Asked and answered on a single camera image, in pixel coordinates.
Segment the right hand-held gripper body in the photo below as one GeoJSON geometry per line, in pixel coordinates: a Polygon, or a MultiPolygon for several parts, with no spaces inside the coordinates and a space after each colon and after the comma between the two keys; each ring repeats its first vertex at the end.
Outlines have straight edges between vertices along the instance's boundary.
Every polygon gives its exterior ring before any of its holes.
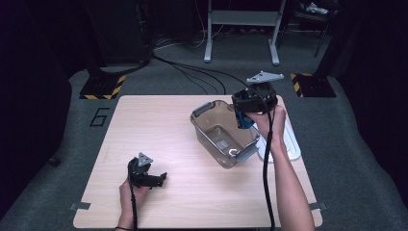
{"type": "Polygon", "coordinates": [[[283,74],[261,71],[253,77],[247,78],[248,99],[251,101],[249,112],[266,113],[277,104],[276,90],[272,81],[282,80],[283,74]]]}

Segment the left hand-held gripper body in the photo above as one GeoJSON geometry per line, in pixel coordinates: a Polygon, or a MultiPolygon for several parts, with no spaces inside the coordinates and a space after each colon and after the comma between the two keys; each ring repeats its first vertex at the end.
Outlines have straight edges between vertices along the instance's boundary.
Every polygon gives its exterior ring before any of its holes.
{"type": "Polygon", "coordinates": [[[153,187],[152,178],[148,174],[153,160],[143,153],[139,153],[138,157],[134,157],[128,163],[128,181],[132,186],[153,187]]]}

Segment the blue toy car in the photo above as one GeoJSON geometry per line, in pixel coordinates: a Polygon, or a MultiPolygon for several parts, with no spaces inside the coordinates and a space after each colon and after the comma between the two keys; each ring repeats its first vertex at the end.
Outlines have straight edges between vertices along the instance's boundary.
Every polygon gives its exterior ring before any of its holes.
{"type": "MultiPolygon", "coordinates": [[[[249,99],[247,90],[242,90],[242,91],[243,91],[242,99],[249,99]]],[[[246,113],[237,112],[235,110],[235,114],[236,114],[236,120],[238,123],[238,127],[240,129],[249,129],[253,125],[253,120],[250,117],[248,117],[246,113]]]]}

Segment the white storage box with lid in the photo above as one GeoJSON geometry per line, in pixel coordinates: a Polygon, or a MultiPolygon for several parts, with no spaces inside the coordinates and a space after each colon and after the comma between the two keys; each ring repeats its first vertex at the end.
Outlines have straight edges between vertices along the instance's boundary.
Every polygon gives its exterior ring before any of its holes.
{"type": "MultiPolygon", "coordinates": [[[[293,131],[293,127],[288,117],[286,117],[286,120],[285,120],[285,129],[284,129],[283,138],[284,138],[284,144],[286,145],[286,148],[287,148],[287,156],[289,160],[291,162],[297,160],[301,156],[301,149],[299,147],[299,144],[297,142],[297,139],[293,131]]],[[[257,147],[258,158],[260,160],[264,160],[266,147],[267,147],[267,141],[263,138],[263,136],[260,136],[259,140],[256,142],[256,147],[257,147]]]]}
{"type": "Polygon", "coordinates": [[[238,127],[234,107],[222,100],[207,102],[191,113],[197,139],[224,168],[231,168],[254,155],[260,134],[250,126],[238,127]]]}

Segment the person's left hand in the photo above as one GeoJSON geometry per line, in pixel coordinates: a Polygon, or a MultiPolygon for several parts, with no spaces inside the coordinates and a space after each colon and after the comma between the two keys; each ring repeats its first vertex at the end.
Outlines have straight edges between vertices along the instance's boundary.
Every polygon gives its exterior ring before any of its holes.
{"type": "Polygon", "coordinates": [[[129,182],[125,180],[119,187],[121,213],[118,222],[126,221],[132,223],[134,216],[131,200],[132,194],[135,195],[136,208],[139,209],[143,205],[145,197],[149,191],[150,189],[147,187],[131,188],[129,182]]]}

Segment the person's right hand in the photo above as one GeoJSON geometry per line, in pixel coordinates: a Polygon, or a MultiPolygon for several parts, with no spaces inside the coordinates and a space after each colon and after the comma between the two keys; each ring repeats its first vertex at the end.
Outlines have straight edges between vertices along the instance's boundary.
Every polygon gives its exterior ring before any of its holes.
{"type": "Polygon", "coordinates": [[[277,151],[286,151],[284,144],[284,128],[286,120],[286,111],[281,106],[275,106],[269,114],[247,114],[258,126],[261,135],[267,139],[268,132],[272,133],[270,151],[276,153],[277,151]]]}

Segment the white metal stand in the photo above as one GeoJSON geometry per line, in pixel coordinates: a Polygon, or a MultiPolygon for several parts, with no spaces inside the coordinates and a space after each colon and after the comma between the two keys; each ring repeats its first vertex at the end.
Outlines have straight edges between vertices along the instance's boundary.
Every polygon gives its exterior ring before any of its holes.
{"type": "Polygon", "coordinates": [[[280,31],[280,25],[284,15],[286,2],[287,0],[280,0],[279,10],[276,12],[259,12],[259,11],[214,10],[213,0],[208,0],[207,43],[204,53],[204,62],[208,64],[212,60],[214,25],[242,25],[273,28],[272,37],[268,40],[268,48],[272,64],[280,65],[276,41],[280,31]]]}

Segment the dark chair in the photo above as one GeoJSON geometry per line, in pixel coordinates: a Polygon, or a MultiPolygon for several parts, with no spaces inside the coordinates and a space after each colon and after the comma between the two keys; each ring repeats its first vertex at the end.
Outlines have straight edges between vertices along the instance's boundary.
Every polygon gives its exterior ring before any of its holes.
{"type": "Polygon", "coordinates": [[[314,5],[309,0],[287,0],[288,6],[285,7],[282,23],[280,26],[280,37],[277,39],[277,47],[283,42],[284,36],[288,31],[291,20],[297,21],[299,25],[306,25],[309,28],[319,31],[319,44],[314,57],[319,54],[319,50],[327,34],[327,30],[333,19],[329,13],[321,14],[320,12],[308,12],[307,9],[314,5]]]}

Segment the white cloth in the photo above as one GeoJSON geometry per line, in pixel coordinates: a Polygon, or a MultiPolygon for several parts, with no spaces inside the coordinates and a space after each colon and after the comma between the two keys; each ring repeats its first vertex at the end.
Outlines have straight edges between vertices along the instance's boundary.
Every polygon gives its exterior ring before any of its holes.
{"type": "Polygon", "coordinates": [[[306,6],[305,11],[307,13],[317,13],[317,14],[321,14],[321,15],[327,15],[328,14],[327,9],[321,8],[318,5],[316,5],[315,3],[310,3],[308,6],[306,6]]]}

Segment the black cabinet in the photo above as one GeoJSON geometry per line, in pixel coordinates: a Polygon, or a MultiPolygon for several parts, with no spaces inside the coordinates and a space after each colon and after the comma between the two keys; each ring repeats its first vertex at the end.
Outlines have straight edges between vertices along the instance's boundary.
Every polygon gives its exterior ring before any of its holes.
{"type": "Polygon", "coordinates": [[[106,65],[150,59],[148,20],[140,0],[84,0],[106,65]]]}

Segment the black yellow striped base plate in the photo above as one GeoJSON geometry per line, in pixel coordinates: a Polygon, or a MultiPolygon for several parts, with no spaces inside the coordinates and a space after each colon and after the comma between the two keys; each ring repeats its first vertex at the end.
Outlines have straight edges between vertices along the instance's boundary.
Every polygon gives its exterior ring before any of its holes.
{"type": "Polygon", "coordinates": [[[102,80],[88,79],[80,91],[81,99],[115,99],[119,94],[125,76],[108,76],[102,80]]]}
{"type": "Polygon", "coordinates": [[[291,79],[298,97],[336,97],[326,78],[318,78],[309,73],[292,73],[291,79]]]}

